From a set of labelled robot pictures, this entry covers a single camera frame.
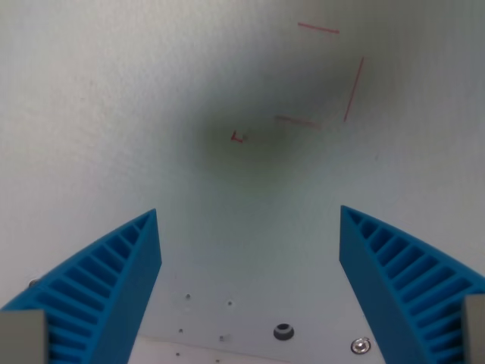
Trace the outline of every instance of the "black grommet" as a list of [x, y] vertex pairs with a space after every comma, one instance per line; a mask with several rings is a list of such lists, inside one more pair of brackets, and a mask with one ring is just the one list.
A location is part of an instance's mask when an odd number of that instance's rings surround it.
[[287, 341], [295, 336], [295, 330], [291, 325], [279, 324], [274, 328], [273, 336], [279, 341]]

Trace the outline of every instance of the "screw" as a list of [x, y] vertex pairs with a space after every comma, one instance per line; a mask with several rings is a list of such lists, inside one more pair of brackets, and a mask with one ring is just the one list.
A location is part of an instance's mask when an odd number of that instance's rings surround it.
[[354, 354], [365, 354], [371, 349], [371, 341], [367, 339], [366, 337], [360, 337], [359, 339], [356, 339], [352, 342], [350, 345], [350, 350]]

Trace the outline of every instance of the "white surface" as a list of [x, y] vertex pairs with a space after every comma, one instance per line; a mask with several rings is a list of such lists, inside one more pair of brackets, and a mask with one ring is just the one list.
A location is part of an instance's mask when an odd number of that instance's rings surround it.
[[383, 362], [349, 350], [372, 336], [338, 262], [340, 205], [485, 273], [484, 15], [481, 0], [3, 1], [0, 301], [155, 207], [164, 264], [141, 334]]
[[128, 364], [286, 364], [202, 347], [165, 343], [138, 336]]

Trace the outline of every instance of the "red line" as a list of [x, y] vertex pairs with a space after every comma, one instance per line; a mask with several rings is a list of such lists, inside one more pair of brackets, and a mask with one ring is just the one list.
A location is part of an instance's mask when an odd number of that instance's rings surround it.
[[364, 57], [362, 57], [361, 64], [358, 66], [357, 77], [355, 78], [354, 87], [352, 88], [352, 93], [350, 94], [350, 100], [349, 100], [349, 104], [347, 105], [346, 115], [343, 117], [344, 122], [347, 120], [347, 116], [349, 115], [350, 105], [352, 104], [352, 100], [354, 99], [354, 92], [355, 92], [355, 89], [357, 88], [357, 82], [358, 82], [358, 78], [361, 75], [363, 64], [364, 64]]
[[233, 135], [230, 139], [235, 140], [235, 141], [240, 142], [240, 143], [242, 143], [244, 141], [243, 139], [237, 139], [236, 138], [236, 131], [233, 132]]
[[310, 25], [310, 24], [305, 24], [305, 23], [298, 23], [299, 26], [305, 27], [305, 28], [310, 28], [310, 29], [315, 29], [315, 30], [321, 30], [322, 32], [328, 32], [328, 33], [333, 33], [333, 34], [340, 34], [340, 30], [337, 29], [329, 29], [329, 28], [322, 28], [322, 27], [316, 27], [315, 25]]
[[285, 116], [285, 115], [276, 115], [274, 117], [275, 120], [280, 120], [280, 121], [289, 121], [290, 123], [294, 123], [294, 124], [298, 124], [298, 125], [304, 125], [306, 127], [312, 127], [314, 129], [317, 129], [317, 130], [320, 130], [320, 125], [319, 124], [316, 124], [316, 123], [313, 123], [311, 121], [304, 121], [304, 120], [298, 120], [298, 119], [295, 119], [295, 118], [290, 118], [289, 116]]

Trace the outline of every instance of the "screw head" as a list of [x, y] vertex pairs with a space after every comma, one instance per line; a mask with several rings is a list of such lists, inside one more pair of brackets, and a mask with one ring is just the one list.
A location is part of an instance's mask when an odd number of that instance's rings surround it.
[[350, 345], [350, 350], [357, 355], [362, 355], [371, 349], [371, 341], [366, 337], [355, 339]]

